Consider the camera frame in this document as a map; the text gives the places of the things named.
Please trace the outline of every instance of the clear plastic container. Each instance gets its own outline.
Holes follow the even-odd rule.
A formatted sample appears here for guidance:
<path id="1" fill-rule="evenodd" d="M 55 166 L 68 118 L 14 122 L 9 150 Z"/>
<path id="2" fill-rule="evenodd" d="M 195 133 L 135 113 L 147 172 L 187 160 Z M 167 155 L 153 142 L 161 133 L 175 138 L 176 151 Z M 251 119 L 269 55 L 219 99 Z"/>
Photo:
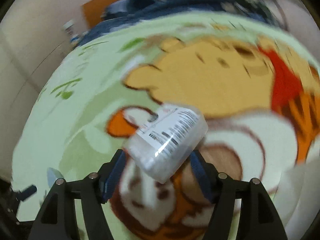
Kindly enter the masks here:
<path id="1" fill-rule="evenodd" d="M 164 184 L 207 131 L 208 125 L 197 108 L 163 104 L 123 149 L 146 174 Z"/>

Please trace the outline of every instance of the silver bolt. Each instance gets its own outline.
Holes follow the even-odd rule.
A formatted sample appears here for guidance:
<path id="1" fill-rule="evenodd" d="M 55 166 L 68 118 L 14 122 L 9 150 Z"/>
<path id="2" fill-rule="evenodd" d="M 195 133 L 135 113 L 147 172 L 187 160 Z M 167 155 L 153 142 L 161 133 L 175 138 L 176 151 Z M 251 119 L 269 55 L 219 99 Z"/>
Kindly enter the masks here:
<path id="1" fill-rule="evenodd" d="M 57 185 L 61 185 L 61 184 L 63 184 L 64 183 L 64 179 L 57 179 L 56 180 L 56 184 Z"/>
<path id="2" fill-rule="evenodd" d="M 221 173 L 218 174 L 218 177 L 220 179 L 226 179 L 228 176 L 225 173 L 221 172 Z"/>
<path id="3" fill-rule="evenodd" d="M 253 178 L 253 179 L 252 179 L 252 182 L 253 182 L 253 184 L 258 185 L 258 184 L 260 183 L 260 179 L 258 179 L 258 178 Z"/>
<path id="4" fill-rule="evenodd" d="M 96 172 L 91 172 L 91 173 L 88 175 L 88 177 L 89 177 L 90 179 L 95 179 L 95 178 L 98 177 L 98 173 L 96 173 Z"/>

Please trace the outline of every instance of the white label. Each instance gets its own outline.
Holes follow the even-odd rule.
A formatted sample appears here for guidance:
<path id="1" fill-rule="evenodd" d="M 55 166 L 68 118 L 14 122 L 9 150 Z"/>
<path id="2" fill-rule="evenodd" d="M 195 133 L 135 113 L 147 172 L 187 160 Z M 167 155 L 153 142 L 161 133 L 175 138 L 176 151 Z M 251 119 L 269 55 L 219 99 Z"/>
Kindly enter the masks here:
<path id="1" fill-rule="evenodd" d="M 161 153 L 166 158 L 179 147 L 198 120 L 199 115 L 188 108 L 164 104 L 137 134 L 153 148 L 159 149 L 155 157 Z"/>

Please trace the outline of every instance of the cartoon blanket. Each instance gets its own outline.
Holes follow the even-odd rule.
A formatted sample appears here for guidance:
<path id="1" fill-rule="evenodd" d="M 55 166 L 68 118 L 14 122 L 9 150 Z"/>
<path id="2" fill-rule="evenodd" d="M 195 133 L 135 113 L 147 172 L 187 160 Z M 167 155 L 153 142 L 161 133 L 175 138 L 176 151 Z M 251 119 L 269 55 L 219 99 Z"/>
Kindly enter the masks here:
<path id="1" fill-rule="evenodd" d="M 15 149 L 14 188 L 38 187 L 18 218 L 34 219 L 56 178 L 97 171 L 167 101 L 204 114 L 207 162 L 234 179 L 260 178 L 276 194 L 283 171 L 319 157 L 318 67 L 289 34 L 225 13 L 146 21 L 77 48 L 42 90 Z M 162 185 L 129 158 L 103 208 L 115 239 L 194 240 L 214 206 L 188 160 Z"/>

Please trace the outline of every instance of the red object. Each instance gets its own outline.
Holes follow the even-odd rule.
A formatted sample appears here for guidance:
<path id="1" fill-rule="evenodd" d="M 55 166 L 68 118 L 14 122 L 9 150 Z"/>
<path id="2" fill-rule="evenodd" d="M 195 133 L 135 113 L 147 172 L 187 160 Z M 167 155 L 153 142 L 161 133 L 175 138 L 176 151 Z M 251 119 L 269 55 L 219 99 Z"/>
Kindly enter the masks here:
<path id="1" fill-rule="evenodd" d="M 303 91 L 303 87 L 301 80 L 289 70 L 274 50 L 266 51 L 259 47 L 259 51 L 270 58 L 275 69 L 271 109 L 276 111 L 279 107 L 286 105 L 290 99 L 298 96 Z"/>

